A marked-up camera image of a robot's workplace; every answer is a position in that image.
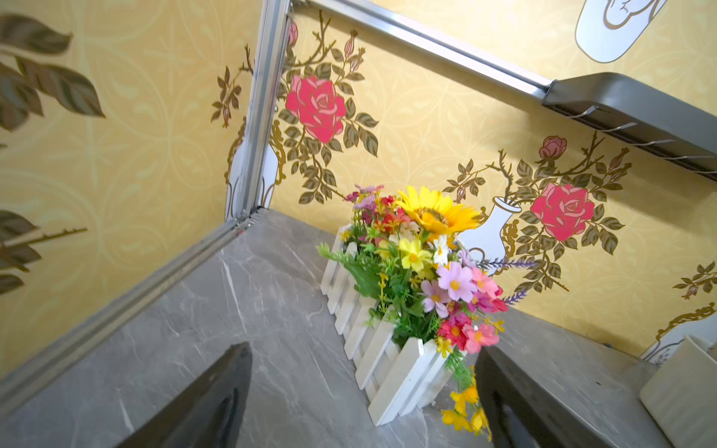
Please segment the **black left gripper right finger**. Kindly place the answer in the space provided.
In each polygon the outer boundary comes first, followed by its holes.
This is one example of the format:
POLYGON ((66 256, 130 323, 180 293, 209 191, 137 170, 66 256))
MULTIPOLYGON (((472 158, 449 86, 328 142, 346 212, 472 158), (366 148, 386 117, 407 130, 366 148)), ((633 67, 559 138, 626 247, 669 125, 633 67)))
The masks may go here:
POLYGON ((476 386, 495 447, 612 447, 496 347, 480 352, 476 386))

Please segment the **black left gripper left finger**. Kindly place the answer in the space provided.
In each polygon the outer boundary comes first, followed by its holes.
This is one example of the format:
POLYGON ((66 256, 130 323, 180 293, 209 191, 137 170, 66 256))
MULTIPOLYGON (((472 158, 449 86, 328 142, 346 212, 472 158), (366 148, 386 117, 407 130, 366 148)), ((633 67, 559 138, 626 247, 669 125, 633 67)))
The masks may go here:
POLYGON ((121 447, 235 447, 252 372, 249 343, 232 345, 121 447))

